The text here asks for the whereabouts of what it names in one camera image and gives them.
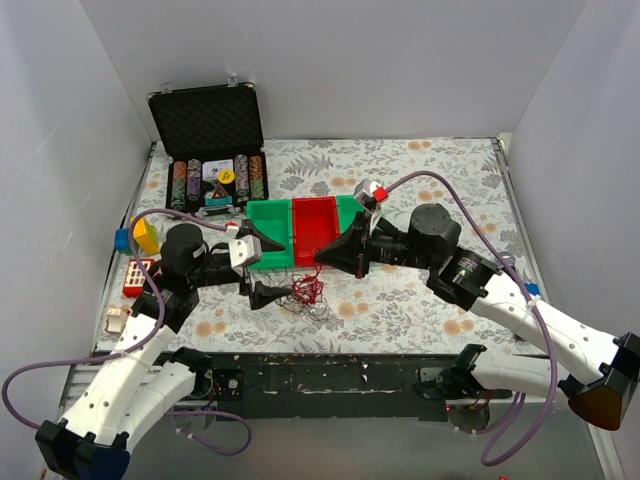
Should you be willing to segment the green bin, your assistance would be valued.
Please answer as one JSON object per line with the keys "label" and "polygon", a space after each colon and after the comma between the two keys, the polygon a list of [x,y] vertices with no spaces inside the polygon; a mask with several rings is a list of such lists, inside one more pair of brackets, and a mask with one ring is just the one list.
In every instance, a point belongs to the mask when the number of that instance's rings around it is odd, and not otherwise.
{"label": "green bin", "polygon": [[290,199],[257,200],[247,205],[248,218],[270,239],[284,246],[282,251],[264,252],[253,270],[286,269],[294,266],[292,203]]}
{"label": "green bin", "polygon": [[338,195],[336,196],[336,211],[340,232],[344,233],[352,224],[355,215],[364,211],[364,207],[350,195]]}

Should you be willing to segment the right green bin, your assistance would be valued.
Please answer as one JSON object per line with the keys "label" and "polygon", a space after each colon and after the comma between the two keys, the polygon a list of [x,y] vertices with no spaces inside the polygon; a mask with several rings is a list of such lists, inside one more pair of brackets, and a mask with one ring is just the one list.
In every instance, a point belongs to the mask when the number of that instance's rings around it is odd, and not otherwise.
{"label": "right green bin", "polygon": [[355,215],[364,211],[364,207],[350,195],[338,195],[336,196],[336,211],[340,232],[344,233],[352,224]]}

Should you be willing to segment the red window toy brick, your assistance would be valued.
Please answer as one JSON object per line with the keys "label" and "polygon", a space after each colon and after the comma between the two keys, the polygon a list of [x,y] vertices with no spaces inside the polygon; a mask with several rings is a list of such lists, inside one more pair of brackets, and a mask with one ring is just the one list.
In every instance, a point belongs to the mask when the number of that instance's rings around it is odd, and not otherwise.
{"label": "red window toy brick", "polygon": [[122,294],[127,298],[137,298],[143,291],[145,277],[134,259],[128,263],[122,285]]}

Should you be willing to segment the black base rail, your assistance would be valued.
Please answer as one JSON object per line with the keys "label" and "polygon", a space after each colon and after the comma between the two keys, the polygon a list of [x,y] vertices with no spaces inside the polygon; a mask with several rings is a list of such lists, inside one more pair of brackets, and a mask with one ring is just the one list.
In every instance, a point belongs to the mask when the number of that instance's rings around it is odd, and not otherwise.
{"label": "black base rail", "polygon": [[195,400],[245,419],[416,418],[444,422],[431,380],[451,354],[196,353]]}

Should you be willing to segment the small blue block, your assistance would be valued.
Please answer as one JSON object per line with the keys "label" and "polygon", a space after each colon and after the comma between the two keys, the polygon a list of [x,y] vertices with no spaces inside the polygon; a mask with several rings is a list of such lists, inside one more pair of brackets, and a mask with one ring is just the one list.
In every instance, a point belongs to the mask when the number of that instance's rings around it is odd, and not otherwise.
{"label": "small blue block", "polygon": [[539,286],[536,283],[525,283],[525,287],[526,290],[528,291],[528,293],[532,296],[539,296],[540,295],[540,289]]}

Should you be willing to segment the left green bin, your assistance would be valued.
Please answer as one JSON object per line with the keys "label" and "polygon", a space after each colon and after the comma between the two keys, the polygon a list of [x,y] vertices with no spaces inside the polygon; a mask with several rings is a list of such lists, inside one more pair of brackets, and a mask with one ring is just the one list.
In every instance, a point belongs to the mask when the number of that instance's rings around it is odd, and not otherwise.
{"label": "left green bin", "polygon": [[247,205],[248,218],[270,239],[284,246],[282,251],[264,252],[253,270],[286,269],[294,266],[292,203],[290,199],[257,200]]}

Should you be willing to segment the floral table mat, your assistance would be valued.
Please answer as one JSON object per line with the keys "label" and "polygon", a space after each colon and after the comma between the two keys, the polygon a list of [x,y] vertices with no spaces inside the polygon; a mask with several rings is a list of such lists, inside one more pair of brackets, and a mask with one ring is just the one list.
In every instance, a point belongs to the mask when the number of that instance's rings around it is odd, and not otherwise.
{"label": "floral table mat", "polygon": [[[508,251],[523,278],[538,280],[512,206],[505,162],[494,138],[269,140],[274,199],[351,195],[363,179],[394,185],[385,217],[406,228],[412,210],[439,203],[461,224],[461,243],[484,256]],[[427,289],[423,271],[373,265],[362,280],[323,269],[323,298],[311,309],[251,310],[236,285],[203,289],[175,347],[207,352],[456,354],[469,343],[507,353],[532,347]]]}

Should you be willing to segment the small red white toy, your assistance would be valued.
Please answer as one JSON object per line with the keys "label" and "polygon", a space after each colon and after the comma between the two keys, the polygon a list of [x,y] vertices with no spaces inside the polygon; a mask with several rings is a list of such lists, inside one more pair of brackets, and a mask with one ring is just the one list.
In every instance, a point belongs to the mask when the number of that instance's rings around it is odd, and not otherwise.
{"label": "small red white toy", "polygon": [[128,306],[110,306],[105,313],[104,330],[109,334],[121,334],[126,326],[131,309]]}

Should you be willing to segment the aluminium frame rail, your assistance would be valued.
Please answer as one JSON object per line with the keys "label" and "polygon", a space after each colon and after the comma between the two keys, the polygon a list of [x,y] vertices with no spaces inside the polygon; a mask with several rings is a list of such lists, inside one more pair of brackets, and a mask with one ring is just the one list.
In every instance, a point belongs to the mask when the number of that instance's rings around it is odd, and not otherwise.
{"label": "aluminium frame rail", "polygon": [[78,400],[94,380],[94,377],[100,369],[101,365],[71,367],[63,387],[59,405],[61,407],[68,407]]}

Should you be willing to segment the red bin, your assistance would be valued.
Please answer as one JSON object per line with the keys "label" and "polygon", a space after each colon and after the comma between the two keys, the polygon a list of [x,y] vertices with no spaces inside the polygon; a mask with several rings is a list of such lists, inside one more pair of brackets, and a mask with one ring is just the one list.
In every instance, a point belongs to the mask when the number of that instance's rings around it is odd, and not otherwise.
{"label": "red bin", "polygon": [[314,265],[314,255],[340,235],[333,196],[292,200],[293,248],[296,266]]}

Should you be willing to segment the black poker chip case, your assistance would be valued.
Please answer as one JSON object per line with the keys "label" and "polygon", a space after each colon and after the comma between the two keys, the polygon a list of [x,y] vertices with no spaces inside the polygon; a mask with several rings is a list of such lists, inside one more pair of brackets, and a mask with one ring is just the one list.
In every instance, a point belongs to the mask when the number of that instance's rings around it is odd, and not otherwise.
{"label": "black poker chip case", "polygon": [[244,211],[269,198],[256,87],[250,82],[153,92],[147,103],[168,167],[165,206]]}

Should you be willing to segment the yellow toy brick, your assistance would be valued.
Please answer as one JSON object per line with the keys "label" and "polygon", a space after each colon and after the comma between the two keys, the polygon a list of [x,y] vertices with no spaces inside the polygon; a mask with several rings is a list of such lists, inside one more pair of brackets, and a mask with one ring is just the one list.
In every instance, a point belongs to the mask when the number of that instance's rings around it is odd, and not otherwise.
{"label": "yellow toy brick", "polygon": [[135,247],[131,251],[142,251],[148,257],[160,253],[160,242],[156,227],[149,223],[145,218],[134,222],[135,218],[131,218],[129,231],[132,234]]}

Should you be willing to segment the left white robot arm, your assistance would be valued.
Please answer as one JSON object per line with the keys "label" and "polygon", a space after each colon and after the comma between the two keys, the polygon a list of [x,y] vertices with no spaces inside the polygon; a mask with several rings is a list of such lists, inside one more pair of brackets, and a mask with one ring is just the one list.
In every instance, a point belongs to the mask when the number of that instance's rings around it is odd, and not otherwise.
{"label": "left white robot arm", "polygon": [[120,479],[134,448],[176,402],[211,392],[209,357],[186,347],[172,354],[150,382],[144,380],[197,306],[201,288],[238,283],[253,310],[288,294],[286,288],[251,281],[248,272],[282,244],[249,220],[227,224],[224,233],[226,241],[213,254],[200,227],[183,223],[168,230],[111,354],[61,418],[43,422],[36,432],[50,470],[66,479]]}

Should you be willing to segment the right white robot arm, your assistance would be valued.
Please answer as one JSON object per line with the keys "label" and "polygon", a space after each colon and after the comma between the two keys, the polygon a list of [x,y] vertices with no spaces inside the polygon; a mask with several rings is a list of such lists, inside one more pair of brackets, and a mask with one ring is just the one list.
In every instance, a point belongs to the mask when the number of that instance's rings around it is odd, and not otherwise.
{"label": "right white robot arm", "polygon": [[461,400],[505,390],[563,402],[582,420],[604,430],[621,427],[639,385],[639,338],[593,329],[533,298],[495,263],[459,246],[460,225],[439,204],[416,207],[407,231],[381,220],[371,227],[359,212],[334,242],[315,253],[317,262],[357,278],[371,263],[426,270],[426,286],[440,300],[489,319],[547,358],[466,346],[453,364],[419,391],[427,398]]}

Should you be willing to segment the black microphone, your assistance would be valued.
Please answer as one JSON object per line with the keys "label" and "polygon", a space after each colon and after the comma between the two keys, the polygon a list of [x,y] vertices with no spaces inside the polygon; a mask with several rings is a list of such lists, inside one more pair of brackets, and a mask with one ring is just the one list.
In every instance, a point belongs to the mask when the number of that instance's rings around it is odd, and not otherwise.
{"label": "black microphone", "polygon": [[517,263],[517,258],[508,251],[501,251],[499,253],[500,258],[506,262],[517,274],[519,277],[523,277],[522,270],[519,268]]}

